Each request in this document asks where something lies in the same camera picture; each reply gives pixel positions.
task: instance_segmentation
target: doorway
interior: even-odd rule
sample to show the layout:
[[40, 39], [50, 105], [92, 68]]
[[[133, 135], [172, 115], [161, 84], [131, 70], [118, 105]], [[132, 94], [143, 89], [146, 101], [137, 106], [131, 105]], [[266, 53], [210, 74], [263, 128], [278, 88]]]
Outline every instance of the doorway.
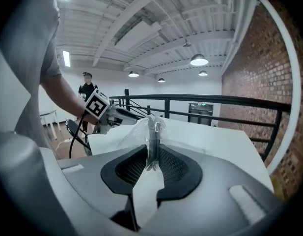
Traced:
[[[189, 103], [189, 114], [198, 114], [205, 116], [212, 116], [214, 111], [214, 105], [205, 103]], [[211, 125], [211, 119], [200, 118], [200, 117], [188, 117], [188, 122], [193, 122], [203, 125]]]

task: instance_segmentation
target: white paper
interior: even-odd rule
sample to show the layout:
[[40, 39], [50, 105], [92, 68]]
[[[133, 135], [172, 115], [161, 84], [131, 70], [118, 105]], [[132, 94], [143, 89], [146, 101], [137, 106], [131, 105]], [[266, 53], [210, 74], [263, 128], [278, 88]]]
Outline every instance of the white paper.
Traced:
[[143, 227], [157, 212], [157, 192], [165, 187], [160, 168], [143, 170], [133, 188], [133, 202], [137, 224]]
[[15, 130], [29, 99], [30, 93], [10, 69], [0, 50], [0, 132]]

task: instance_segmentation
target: floor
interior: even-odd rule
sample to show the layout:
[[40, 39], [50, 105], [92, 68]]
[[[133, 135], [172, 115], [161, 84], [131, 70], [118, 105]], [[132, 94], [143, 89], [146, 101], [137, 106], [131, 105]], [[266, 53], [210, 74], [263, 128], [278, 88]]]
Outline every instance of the floor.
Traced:
[[[61, 143], [66, 139], [73, 138], [70, 133], [68, 133], [65, 123], [60, 123], [61, 131], [59, 131], [56, 124], [53, 124], [55, 129], [55, 133], [57, 139], [54, 139], [50, 126], [44, 126], [45, 134], [49, 140], [49, 143], [53, 149], [53, 153], [57, 160], [60, 159], [68, 159], [69, 158], [69, 147], [71, 142]], [[91, 133], [91, 125], [88, 125], [88, 133]], [[73, 148], [72, 148], [72, 158], [84, 157], [86, 156], [83, 146], [74, 141]]]

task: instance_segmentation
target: small white table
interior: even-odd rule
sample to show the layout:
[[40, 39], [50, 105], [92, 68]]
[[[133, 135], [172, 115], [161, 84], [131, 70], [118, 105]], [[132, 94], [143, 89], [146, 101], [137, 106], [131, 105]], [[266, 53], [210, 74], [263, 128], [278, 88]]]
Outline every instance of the small white table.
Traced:
[[50, 125], [53, 136], [54, 136], [54, 139], [57, 139], [57, 136], [56, 136], [56, 133], [55, 133], [55, 130], [54, 130], [54, 127], [53, 127], [53, 121], [55, 121], [57, 123], [57, 127], [58, 127], [59, 131], [61, 131], [61, 127], [60, 127], [59, 122], [57, 120], [56, 110], [41, 111], [40, 112], [40, 118], [41, 118], [41, 120], [44, 121], [44, 123], [46, 124], [47, 127], [48, 127], [48, 124]]

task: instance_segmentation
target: black metal railing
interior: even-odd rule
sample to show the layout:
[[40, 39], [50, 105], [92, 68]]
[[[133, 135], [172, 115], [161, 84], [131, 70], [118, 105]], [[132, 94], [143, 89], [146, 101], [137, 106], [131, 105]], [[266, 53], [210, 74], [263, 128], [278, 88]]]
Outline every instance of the black metal railing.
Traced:
[[[220, 120], [227, 121], [233, 123], [241, 123], [241, 124], [249, 124], [249, 125], [257, 125], [263, 127], [273, 128], [270, 138], [255, 138], [250, 137], [250, 140], [253, 142], [261, 142], [268, 143], [265, 151], [261, 153], [261, 157], [263, 161], [267, 158], [273, 144], [275, 142], [279, 125], [281, 122], [282, 113], [290, 113], [291, 105], [284, 104], [274, 101], [268, 100], [260, 100], [253, 98], [245, 98], [245, 97], [237, 97], [237, 96], [224, 96], [224, 95], [194, 95], [194, 94], [148, 94], [148, 95], [129, 95], [128, 90], [125, 90], [126, 95], [122, 96], [114, 96], [110, 97], [111, 99], [118, 99], [118, 106], [125, 107], [129, 111], [134, 111], [136, 109], [146, 110], [147, 114], [151, 114], [151, 111], [163, 112], [165, 114], [165, 118], [170, 118], [170, 114], [182, 115], [188, 117], [198, 117], [198, 118], [206, 118], [211, 120]], [[163, 100], [165, 102], [164, 109], [155, 109], [150, 106], [142, 107], [138, 104], [133, 106], [130, 104], [130, 100], [139, 99], [139, 100]], [[248, 107], [256, 107], [263, 109], [271, 109], [276, 110], [276, 118], [274, 123], [266, 123], [266, 122], [258, 122], [258, 121], [249, 121], [249, 120], [241, 120], [241, 119], [233, 119], [233, 118], [223, 118], [223, 117], [215, 117], [215, 116], [207, 116], [207, 115], [199, 115], [199, 114], [191, 114], [191, 113], [183, 113], [178, 111], [170, 110], [170, 102], [171, 101], [197, 101], [197, 102], [209, 102], [209, 103], [220, 103], [220, 104], [231, 104], [231, 105], [239, 105], [239, 106], [248, 106]]]
[[134, 111], [135, 113], [139, 114], [139, 115], [136, 115], [139, 118], [145, 118], [148, 115], [154, 115], [154, 114], [150, 113], [150, 110], [143, 111], [140, 108], [137, 108], [137, 107], [141, 107], [141, 106], [139, 104], [137, 104], [136, 102], [132, 101], [132, 100], [130, 100], [130, 104], [129, 105], [126, 105], [126, 104], [124, 104], [124, 100], [123, 100], [123, 104], [122, 104], [121, 103], [121, 99], [119, 99], [118, 103], [114, 102], [114, 105], [115, 106], [121, 106], [123, 108], [126, 107], [126, 109], [129, 108], [129, 111]]

